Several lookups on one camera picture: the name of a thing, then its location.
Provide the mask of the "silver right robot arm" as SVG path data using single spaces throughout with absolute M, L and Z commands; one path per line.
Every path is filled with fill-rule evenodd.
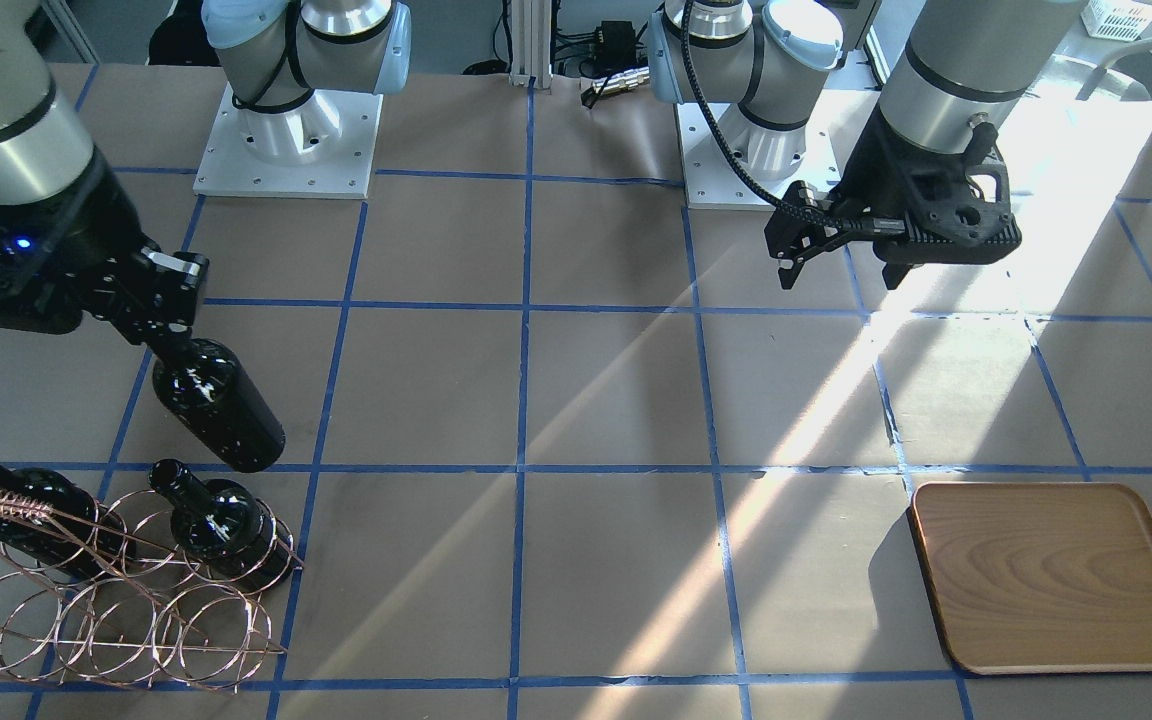
M 65 334 L 94 316 L 132 344 L 185 338 L 209 263 L 165 252 L 26 36 L 33 1 L 0 1 L 0 328 Z M 198 168 L 211 196 L 367 190 L 382 94 L 410 68 L 397 1 L 206 1 L 227 96 Z

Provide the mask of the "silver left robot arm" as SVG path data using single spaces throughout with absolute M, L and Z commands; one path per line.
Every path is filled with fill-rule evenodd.
M 841 181 L 782 192 L 806 149 L 844 23 L 817 1 L 666 1 L 649 20 L 658 99 L 698 106 L 723 161 L 773 215 L 765 247 L 791 290 L 824 252 L 867 242 L 893 290 L 927 264 L 1020 249 L 998 132 L 1082 10 L 1079 1 L 929 1 L 882 83 Z

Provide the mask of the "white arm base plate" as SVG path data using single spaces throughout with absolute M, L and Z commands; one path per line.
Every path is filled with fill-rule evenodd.
M 238 109 L 223 96 L 200 156 L 197 195 L 365 200 L 382 97 L 319 90 L 282 114 Z
M 710 109 L 740 167 L 780 199 L 791 182 L 803 181 L 819 196 L 841 182 L 846 160 L 878 97 L 877 91 L 826 88 L 806 124 L 785 132 L 755 127 L 741 111 L 728 109 L 723 103 Z M 723 160 L 698 105 L 679 105 L 676 124 L 689 209 L 770 209 Z

